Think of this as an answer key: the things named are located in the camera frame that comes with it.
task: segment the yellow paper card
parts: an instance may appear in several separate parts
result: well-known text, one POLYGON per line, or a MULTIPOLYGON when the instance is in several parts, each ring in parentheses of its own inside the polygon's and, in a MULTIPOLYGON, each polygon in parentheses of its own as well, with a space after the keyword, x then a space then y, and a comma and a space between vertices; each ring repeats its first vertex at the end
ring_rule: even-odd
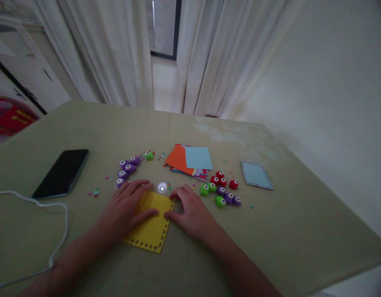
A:
POLYGON ((125 242, 150 252, 160 253, 170 223, 163 215, 165 212, 173 210, 174 201, 163 195, 148 191, 141 198, 136 213, 142 213, 150 208, 157 209, 159 214, 155 217, 149 217, 136 226, 125 238, 125 242))

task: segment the window frame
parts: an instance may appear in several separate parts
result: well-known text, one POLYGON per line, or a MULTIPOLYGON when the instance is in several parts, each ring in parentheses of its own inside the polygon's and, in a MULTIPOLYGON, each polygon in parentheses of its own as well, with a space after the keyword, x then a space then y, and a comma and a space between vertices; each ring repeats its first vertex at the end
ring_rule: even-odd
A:
POLYGON ((177 49, 178 49, 178 38, 179 38, 179 25, 181 23, 181 8, 182 0, 177 0, 175 4, 175 24, 174 24, 174 46, 173 54, 162 54, 160 52, 150 51, 151 56, 168 59, 172 61, 177 61, 177 49))

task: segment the red bag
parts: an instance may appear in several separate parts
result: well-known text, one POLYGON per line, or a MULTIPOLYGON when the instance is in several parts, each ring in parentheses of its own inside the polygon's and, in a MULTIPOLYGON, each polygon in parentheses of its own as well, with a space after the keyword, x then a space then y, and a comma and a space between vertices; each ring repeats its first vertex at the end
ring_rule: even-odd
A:
POLYGON ((13 135, 38 118, 25 104, 13 99, 0 98, 0 134, 13 135))

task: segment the dotted border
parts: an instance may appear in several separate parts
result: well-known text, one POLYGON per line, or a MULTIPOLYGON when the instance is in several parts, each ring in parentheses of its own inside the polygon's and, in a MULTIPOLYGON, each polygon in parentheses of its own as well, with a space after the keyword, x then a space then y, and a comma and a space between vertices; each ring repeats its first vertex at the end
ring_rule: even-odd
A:
MULTIPOLYGON (((174 201, 171 201, 171 206, 168 210, 173 210, 174 209, 174 201)), ((165 234, 167 233, 167 230, 168 230, 168 226, 170 224, 170 220, 166 219, 166 222, 167 224, 164 226, 163 228, 163 231, 162 231, 162 236, 161 236, 161 240, 158 244, 158 246, 156 245, 153 245, 153 244, 148 244, 148 243, 143 243, 143 242, 139 242, 138 240, 136 240, 135 238, 131 238, 131 237, 126 237, 125 241, 130 244, 130 245, 133 245, 133 246, 136 246, 136 247, 139 247, 139 248, 142 248, 144 250, 149 250, 151 252, 156 252, 156 253, 160 253, 161 252, 161 249, 163 248, 163 244, 164 244, 164 241, 166 240, 166 236, 165 234)))
POLYGON ((260 187, 260 188, 264 188, 264 189, 267 189, 267 190, 273 190, 272 183, 270 182, 270 179, 269 179, 269 177, 267 176, 266 170, 265 170, 265 168, 264 168, 263 166, 258 165, 258 164, 249 163, 249 162, 246 162, 246 161, 241 161, 241 168, 242 168, 242 170, 243 170, 244 179, 245 179, 245 182, 246 182, 247 184, 250 184, 250 185, 253 185, 253 186, 258 186, 258 187, 260 187), (267 179, 267 181, 268 181, 270 187, 262 186, 262 185, 255 184, 255 183, 251 183, 250 181, 248 181, 248 180, 247 180, 247 175, 245 174, 245 170, 244 170, 244 165, 243 165, 244 163, 261 167, 261 168, 263 169, 263 173, 265 174, 265 177, 266 177, 266 179, 267 179))

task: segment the hand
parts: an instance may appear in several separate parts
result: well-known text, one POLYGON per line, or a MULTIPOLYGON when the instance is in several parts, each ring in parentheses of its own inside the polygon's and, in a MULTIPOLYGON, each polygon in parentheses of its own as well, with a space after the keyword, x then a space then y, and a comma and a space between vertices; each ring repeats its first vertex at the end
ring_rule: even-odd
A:
POLYGON ((151 188, 153 184, 145 179, 122 184, 89 232, 99 243, 108 246, 125 238, 137 224, 159 213, 156 209, 148 209, 135 214, 141 197, 151 188))
POLYGON ((169 211, 164 214, 164 217, 173 220, 190 236, 206 242, 210 236, 221 229, 204 206, 201 198, 187 184, 176 188, 170 195, 170 199, 173 198, 182 201, 183 213, 169 211))

